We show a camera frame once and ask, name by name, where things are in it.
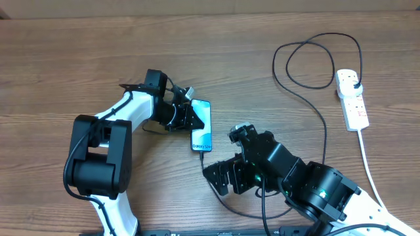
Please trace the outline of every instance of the power strip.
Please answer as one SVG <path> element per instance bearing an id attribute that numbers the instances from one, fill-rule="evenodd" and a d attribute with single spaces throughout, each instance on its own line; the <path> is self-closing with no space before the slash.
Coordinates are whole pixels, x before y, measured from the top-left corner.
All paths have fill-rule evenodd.
<path id="1" fill-rule="evenodd" d="M 337 93 L 340 97 L 346 128 L 348 131 L 357 131 L 367 178 L 379 204 L 383 210 L 387 210 L 373 183 L 362 139 L 362 129 L 369 126 L 368 114 L 366 113 L 362 97 L 363 86 L 360 85 L 359 88 L 354 88 L 354 85 L 358 82 L 358 77 L 357 73 L 351 69 L 340 69 L 337 71 L 335 81 L 337 82 Z"/>

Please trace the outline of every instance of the smartphone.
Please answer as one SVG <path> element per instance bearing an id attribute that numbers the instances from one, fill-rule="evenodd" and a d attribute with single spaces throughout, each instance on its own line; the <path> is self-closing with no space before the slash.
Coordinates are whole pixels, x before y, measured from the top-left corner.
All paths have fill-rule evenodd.
<path id="1" fill-rule="evenodd" d="M 211 105 L 204 100 L 191 100 L 192 109 L 204 123 L 203 129 L 191 130 L 192 151 L 211 151 Z"/>

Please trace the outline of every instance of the black cable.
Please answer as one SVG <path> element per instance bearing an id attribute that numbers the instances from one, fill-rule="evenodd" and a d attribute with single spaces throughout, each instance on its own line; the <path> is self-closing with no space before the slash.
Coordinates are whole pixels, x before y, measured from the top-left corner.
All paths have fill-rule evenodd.
<path id="1" fill-rule="evenodd" d="M 257 190 L 255 190 L 255 196 L 257 196 L 258 198 L 261 198 L 261 195 L 258 193 L 258 191 L 260 190 L 261 188 L 259 187 L 259 188 L 257 188 Z M 268 196 L 265 196 L 265 197 L 272 197 L 272 196 L 276 196 L 276 195 L 278 195 L 278 194 L 280 194 L 280 191 L 276 191 L 275 193 L 273 193 L 273 194 L 271 194 L 271 195 L 268 195 Z"/>
<path id="2" fill-rule="evenodd" d="M 173 82 L 172 82 L 172 79 L 168 77 L 168 80 L 169 80 L 169 82 L 171 82 L 171 85 L 172 85 L 172 89 L 173 89 L 173 87 L 174 87 L 174 84 L 173 84 Z"/>
<path id="3" fill-rule="evenodd" d="M 394 228 L 391 228 L 389 226 L 383 226 L 383 225 L 380 225 L 380 224 L 356 224 L 356 225 L 353 225 L 353 226 L 343 227 L 343 228 L 338 229 L 336 231 L 332 231 L 331 233 L 327 233 L 324 236 L 334 236 L 334 235 L 337 235 L 339 233 L 350 231 L 352 229 L 358 229 L 358 228 L 361 228 L 361 227 L 375 227 L 375 228 L 378 228 L 378 229 L 382 229 L 384 231 L 389 231 L 391 233 L 395 233 L 396 235 L 399 235 L 399 236 L 406 236 L 405 234 L 399 232 L 398 230 L 396 230 Z"/>
<path id="4" fill-rule="evenodd" d="M 261 213 L 262 213 L 262 223 L 264 224 L 265 233 L 267 236 L 271 236 L 270 230 L 268 230 L 267 219 L 265 216 L 265 177 L 261 178 L 262 188 L 261 188 Z"/>
<path id="5" fill-rule="evenodd" d="M 201 161 L 201 169 L 203 169 L 203 170 L 204 170 L 204 163 L 203 163 L 203 160 L 204 160 L 204 152 L 202 152 L 202 151 L 201 151 L 201 152 L 199 153 L 199 158 L 200 158 L 200 161 Z M 219 200 L 219 202 L 221 203 L 221 205 L 222 205 L 222 206 L 223 206 L 226 210 L 230 211 L 231 213 L 237 214 L 237 215 L 239 215 L 239 216 L 247 217 L 247 218 L 259 219 L 259 220 L 262 220 L 262 219 L 263 219 L 263 217 L 260 217 L 260 216 L 253 216 L 253 215 L 245 214 L 245 213 L 238 212 L 237 210 L 234 210 L 234 209 L 230 208 L 230 207 L 229 207 L 226 203 L 224 203 L 224 201 L 223 201 L 223 200 L 219 197 L 219 194 L 218 194 L 218 193 L 217 193 L 217 191 L 213 188 L 213 186 L 210 184 L 210 182 L 209 182 L 209 181 L 207 181 L 207 183 L 209 184 L 209 187 L 210 187 L 211 191 L 213 191 L 213 193 L 215 194 L 215 196 L 216 196 L 217 200 Z M 276 219 L 276 218 L 282 217 L 282 216 L 284 216 L 285 214 L 287 214 L 289 211 L 291 211 L 291 208 L 287 209 L 285 212 L 283 212 L 283 213 L 281 213 L 281 214 L 278 214 L 278 215 L 276 215 L 276 216 L 270 216 L 270 217 L 267 217 L 266 219 L 267 219 L 267 220 L 272 220 L 272 219 Z"/>
<path id="6" fill-rule="evenodd" d="M 355 39 L 355 38 L 353 38 L 352 36 L 350 36 L 350 35 L 347 35 L 347 34 L 345 34 L 345 33 L 319 33 L 319 34 L 317 34 L 317 35 L 315 35 L 315 36 L 313 36 L 313 37 L 310 37 L 309 39 L 307 39 L 306 41 L 301 41 L 301 42 L 294 42 L 294 43 L 287 43 L 287 44 L 284 44 L 284 45 L 282 45 L 282 46 L 280 46 L 280 47 L 278 47 L 277 48 L 277 50 L 275 51 L 275 53 L 274 53 L 274 56 L 273 56 L 273 61 L 272 61 L 272 73 L 273 73 L 273 77 L 275 78 L 275 80 L 277 81 L 277 83 L 283 88 L 283 89 L 285 89 L 286 91 L 288 91 L 288 92 L 290 92 L 290 93 L 292 93 L 293 95 L 295 95 L 295 96 L 297 96 L 298 98 L 300 98 L 300 99 L 302 99 L 302 100 L 304 100 L 308 105 L 310 105 L 310 107 L 312 107 L 312 109 L 314 109 L 314 111 L 320 116 L 320 119 L 321 119 L 321 121 L 322 121 L 322 124 L 324 125 L 324 152 L 323 152 L 323 154 L 322 154 L 322 164 L 325 164 L 325 161 L 326 161 L 326 149 L 327 149 L 327 124 L 326 124 L 326 121 L 325 121 L 325 119 L 324 119 L 324 117 L 321 115 L 321 113 L 318 111 L 318 109 L 316 109 L 315 108 L 315 106 L 313 105 L 313 104 L 311 104 L 306 98 L 304 98 L 304 97 L 302 97 L 301 95 L 299 95 L 299 94 L 297 94 L 296 92 L 293 92 L 292 90 L 290 90 L 290 89 L 288 89 L 288 88 L 286 88 L 284 85 L 282 85 L 281 83 L 280 83 L 280 81 L 278 80 L 278 78 L 277 78 L 277 75 L 276 75 L 276 68 L 275 68 L 275 62 L 276 62 L 276 55 L 277 55 L 277 52 L 281 49 L 281 48 L 283 48 L 283 47 L 286 47 L 286 46 L 290 46 L 290 45 L 299 45 L 292 53 L 291 53 L 291 55 L 289 56 L 289 58 L 287 59 L 287 63 L 286 63 L 286 67 L 285 67 L 285 70 L 286 70 L 286 73 L 287 73 L 287 76 L 289 77 L 289 79 L 290 80 L 292 80 L 294 83 L 296 83 L 297 85 L 299 85 L 299 86 L 301 86 L 301 87 L 304 87 L 304 88 L 307 88 L 307 89 L 324 89 L 324 88 L 326 88 L 326 87 L 328 87 L 332 82 L 333 82 L 333 80 L 334 80 L 334 76 L 335 76 L 335 65 L 334 65 L 334 60 L 333 60 L 333 57 L 332 57 L 332 55 L 331 55 L 331 53 L 330 53 L 330 51 L 326 48 L 326 47 L 324 47 L 323 45 L 321 45 L 321 44 L 319 44 L 319 43 L 315 43 L 315 42 L 312 42 L 312 41 L 310 41 L 311 39 L 313 39 L 313 38 L 315 38 L 315 37 L 318 37 L 318 36 L 321 36 L 321 35 L 343 35 L 343 36 L 347 36 L 347 37 L 349 37 L 349 38 L 351 38 L 355 43 L 356 43 L 356 45 L 357 45 L 357 47 L 358 47 L 358 50 L 359 50 L 359 57 L 360 57 L 360 79 L 359 79 L 359 83 L 357 83 L 354 87 L 355 88 L 358 88 L 359 86 L 360 86 L 360 83 L 362 82 L 362 50 L 361 50 L 361 48 L 360 48 L 360 45 L 359 45 L 359 43 L 357 42 L 357 40 Z M 332 72 L 332 76 L 331 76 L 331 80 L 329 81 L 329 83 L 328 84 L 326 84 L 326 85 L 324 85 L 324 86 L 320 86 L 320 87 L 310 87 L 310 86 L 307 86 L 307 85 L 303 85 L 303 84 L 301 84 L 301 83 L 299 83 L 299 82 L 297 82 L 296 80 L 294 80 L 294 78 L 292 78 L 292 76 L 290 75 L 290 73 L 289 73 L 289 62 L 290 62 L 290 59 L 291 59 L 291 57 L 296 53 L 296 51 L 298 51 L 303 45 L 305 45 L 305 44 L 311 44 L 311 45 L 316 45 L 316 46 L 319 46 L 319 47 L 322 47 L 327 53 L 328 53 L 328 56 L 329 56 L 329 58 L 331 59 L 331 64 L 332 64 L 332 66 L 333 66 L 333 72 Z"/>
<path id="7" fill-rule="evenodd" d="M 70 153 L 70 155 L 67 158 L 66 164 L 64 165 L 64 171 L 63 171 L 63 184 L 64 184 L 64 188 L 66 189 L 67 193 L 76 198 L 76 199 L 80 199 L 80 200 L 84 200 L 84 201 L 92 201 L 94 203 L 96 203 L 99 206 L 99 209 L 102 210 L 102 213 L 104 214 L 104 218 L 105 218 L 105 222 L 106 225 L 108 226 L 110 233 L 113 236 L 117 236 L 117 234 L 115 233 L 115 229 L 112 228 L 111 226 L 111 222 L 110 219 L 108 217 L 108 214 L 106 212 L 106 209 L 104 207 L 104 204 L 101 203 L 98 199 L 95 199 L 93 197 L 85 197 L 85 196 L 81 196 L 78 194 L 75 194 L 74 192 L 71 191 L 71 189 L 68 187 L 68 183 L 67 183 L 67 171 L 68 171 L 68 165 L 70 163 L 70 160 L 73 158 L 73 155 L 75 153 L 75 151 L 78 149 L 78 147 L 80 146 L 80 144 L 82 143 L 82 141 L 88 137 L 89 133 L 96 128 L 96 126 L 101 122 L 104 121 L 105 119 L 111 117 L 112 115 L 115 115 L 119 110 L 121 110 L 123 107 L 125 107 L 132 99 L 133 99 L 133 93 L 131 91 L 130 92 L 130 97 L 121 105 L 119 105 L 117 108 L 112 109 L 111 112 L 109 112 L 108 114 L 104 115 L 103 117 L 101 117 L 100 119 L 98 119 L 97 121 L 95 121 L 84 133 L 84 135 L 79 139 L 79 141 L 76 143 L 76 145 L 74 146 L 74 148 L 72 149 L 72 152 Z"/>
<path id="8" fill-rule="evenodd" d="M 169 132 L 160 133 L 160 132 L 157 132 L 157 131 L 154 131 L 154 130 L 145 129 L 144 126 L 147 124 L 147 122 L 149 122 L 149 119 L 147 119 L 146 122 L 143 123 L 143 125 L 142 125 L 142 130 L 143 131 L 150 132 L 152 134 L 158 134 L 158 135 L 167 135 L 167 134 L 169 134 Z"/>

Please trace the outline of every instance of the wooden table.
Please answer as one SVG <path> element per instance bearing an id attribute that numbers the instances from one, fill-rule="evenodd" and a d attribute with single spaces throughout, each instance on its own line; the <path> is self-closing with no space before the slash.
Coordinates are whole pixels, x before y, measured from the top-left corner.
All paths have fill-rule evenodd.
<path id="1" fill-rule="evenodd" d="M 73 120 L 109 108 L 122 96 L 118 84 L 143 82 L 148 68 L 212 102 L 213 151 L 206 165 L 239 151 L 226 134 L 244 121 L 273 132 L 306 163 L 321 161 L 322 123 L 274 82 L 271 61 L 278 46 L 328 31 L 348 33 L 362 46 L 371 123 L 363 135 L 371 173 L 388 210 L 420 230 L 420 14 L 413 11 L 0 21 L 0 235 L 101 230 L 91 204 L 71 198 L 62 185 Z M 333 53 L 337 69 L 359 70 L 350 39 L 316 42 Z M 373 196 L 335 85 L 309 90 L 285 76 L 293 49 L 278 54 L 279 78 L 324 115 L 326 164 Z M 292 59 L 290 72 L 302 83 L 324 85 L 331 62 L 322 49 L 307 46 Z M 188 133 L 134 132 L 128 195 L 144 229 L 263 228 L 260 220 L 231 214 L 218 203 L 190 151 Z M 239 211 L 261 214 L 253 191 L 231 191 L 223 199 Z M 268 198 L 267 205 L 269 216 L 287 208 L 281 196 Z M 311 224 L 295 211 L 268 223 Z"/>

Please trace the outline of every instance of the white cable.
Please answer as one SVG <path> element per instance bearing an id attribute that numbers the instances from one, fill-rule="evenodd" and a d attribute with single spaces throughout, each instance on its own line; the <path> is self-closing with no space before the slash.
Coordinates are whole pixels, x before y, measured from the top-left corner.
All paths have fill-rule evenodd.
<path id="1" fill-rule="evenodd" d="M 372 176 L 370 175 L 370 171 L 368 167 L 368 160 L 366 159 L 365 146 L 363 145 L 362 131 L 360 129 L 357 130 L 357 135 L 359 136 L 360 150 L 362 150 L 363 164 L 365 165 L 367 178 L 369 179 L 370 185 L 372 186 L 373 193 L 375 194 L 375 197 L 379 201 L 379 204 L 381 205 L 381 207 L 384 210 L 388 211 L 387 208 L 385 207 L 385 204 L 383 204 L 382 199 L 379 197 L 378 191 L 376 190 L 375 184 L 373 183 Z"/>

